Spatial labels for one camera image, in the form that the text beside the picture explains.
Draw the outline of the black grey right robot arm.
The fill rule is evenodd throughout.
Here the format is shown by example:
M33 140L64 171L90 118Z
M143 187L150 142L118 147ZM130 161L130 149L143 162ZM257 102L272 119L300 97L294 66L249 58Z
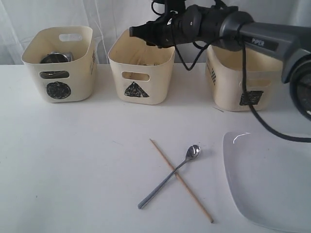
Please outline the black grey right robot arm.
M211 7L168 1L160 17L131 27L129 35L159 48L202 41L229 51L246 47L275 58L283 64L281 80L290 85L295 107L306 118L311 116L309 27L256 22L249 13L219 0Z

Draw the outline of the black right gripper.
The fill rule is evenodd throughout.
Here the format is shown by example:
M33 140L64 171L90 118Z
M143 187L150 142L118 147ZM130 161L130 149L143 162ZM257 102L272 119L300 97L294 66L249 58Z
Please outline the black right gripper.
M213 5L186 7L184 13L170 12L172 21L148 21L129 28L129 36L146 42L147 46L170 48L196 41L210 42L220 36L220 27L226 18L226 8Z

